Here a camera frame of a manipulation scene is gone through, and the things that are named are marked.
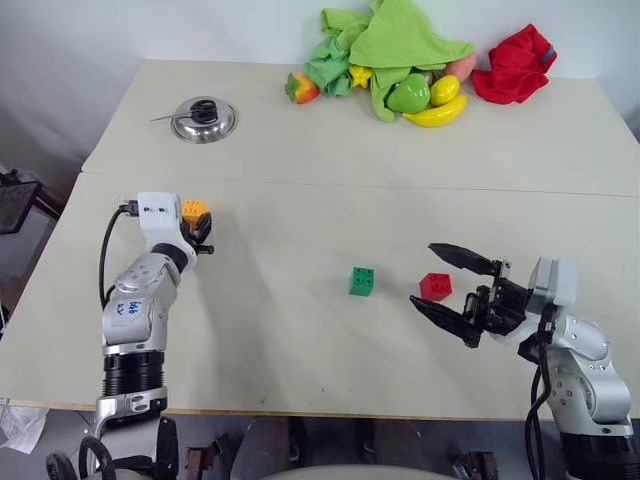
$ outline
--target orange lego block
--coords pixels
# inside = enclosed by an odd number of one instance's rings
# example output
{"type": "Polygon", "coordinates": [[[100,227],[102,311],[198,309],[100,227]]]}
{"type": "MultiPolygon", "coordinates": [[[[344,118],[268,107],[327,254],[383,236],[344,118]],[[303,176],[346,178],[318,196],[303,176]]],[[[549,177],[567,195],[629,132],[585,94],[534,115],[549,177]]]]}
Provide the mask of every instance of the orange lego block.
{"type": "Polygon", "coordinates": [[[182,218],[191,228],[196,228],[200,216],[208,211],[209,207],[202,200],[185,200],[182,204],[182,218]]]}

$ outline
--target stainless steel pot lid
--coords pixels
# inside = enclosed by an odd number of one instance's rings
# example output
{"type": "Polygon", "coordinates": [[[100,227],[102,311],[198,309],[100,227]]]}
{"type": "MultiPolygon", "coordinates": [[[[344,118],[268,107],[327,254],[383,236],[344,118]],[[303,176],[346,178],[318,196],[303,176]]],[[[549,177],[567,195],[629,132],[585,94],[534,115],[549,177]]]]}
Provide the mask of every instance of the stainless steel pot lid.
{"type": "Polygon", "coordinates": [[[238,114],[223,100],[194,97],[182,103],[171,119],[171,130],[190,143],[211,143],[229,135],[238,123],[238,114]]]}

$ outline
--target green lego block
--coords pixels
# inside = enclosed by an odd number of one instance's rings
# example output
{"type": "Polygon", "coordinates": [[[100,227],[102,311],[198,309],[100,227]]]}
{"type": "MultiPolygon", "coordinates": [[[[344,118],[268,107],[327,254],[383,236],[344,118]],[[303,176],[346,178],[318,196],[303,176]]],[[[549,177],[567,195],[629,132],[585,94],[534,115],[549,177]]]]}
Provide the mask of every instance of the green lego block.
{"type": "Polygon", "coordinates": [[[351,272],[351,288],[349,289],[349,295],[368,297],[373,290],[373,285],[373,269],[353,267],[353,271],[351,272]]]}

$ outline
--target yellow banana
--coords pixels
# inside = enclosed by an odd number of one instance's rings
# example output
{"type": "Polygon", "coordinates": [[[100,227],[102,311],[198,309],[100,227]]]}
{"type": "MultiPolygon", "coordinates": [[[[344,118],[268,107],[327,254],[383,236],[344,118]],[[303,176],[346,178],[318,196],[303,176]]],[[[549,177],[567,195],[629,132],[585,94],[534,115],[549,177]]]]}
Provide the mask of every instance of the yellow banana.
{"type": "Polygon", "coordinates": [[[421,127],[438,127],[456,118],[466,104],[466,95],[456,95],[441,107],[428,108],[418,113],[403,113],[402,116],[421,127]]]}

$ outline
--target white table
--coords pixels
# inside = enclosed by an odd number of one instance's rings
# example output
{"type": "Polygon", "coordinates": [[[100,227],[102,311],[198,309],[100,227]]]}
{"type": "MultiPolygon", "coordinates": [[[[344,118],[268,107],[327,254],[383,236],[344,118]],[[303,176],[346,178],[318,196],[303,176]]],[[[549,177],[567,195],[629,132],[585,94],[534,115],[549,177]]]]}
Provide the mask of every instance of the white table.
{"type": "Polygon", "coordinates": [[[522,105],[469,105],[446,127],[379,121],[369,93],[297,106],[291,65],[151,60],[140,68],[83,170],[230,181],[638,195],[638,143],[595,80],[552,79],[522,105]],[[209,145],[170,133],[187,98],[237,107],[235,132],[209,145]]]}
{"type": "MultiPolygon", "coordinates": [[[[176,411],[523,418],[533,365],[488,336],[467,349],[408,301],[430,271],[453,274],[446,304],[455,308],[490,280],[441,262],[426,249],[438,241],[510,258],[525,284],[538,255],[577,258],[575,310],[606,330],[638,415],[637,198],[159,173],[81,174],[0,345],[0,396],[93,404],[103,378],[102,235],[116,205],[153,190],[205,200],[216,228],[215,255],[183,275],[170,313],[165,372],[176,411]],[[354,265],[376,270],[369,298],[347,293],[354,265]]],[[[121,220],[107,279],[141,249],[137,221],[121,220]]]]}

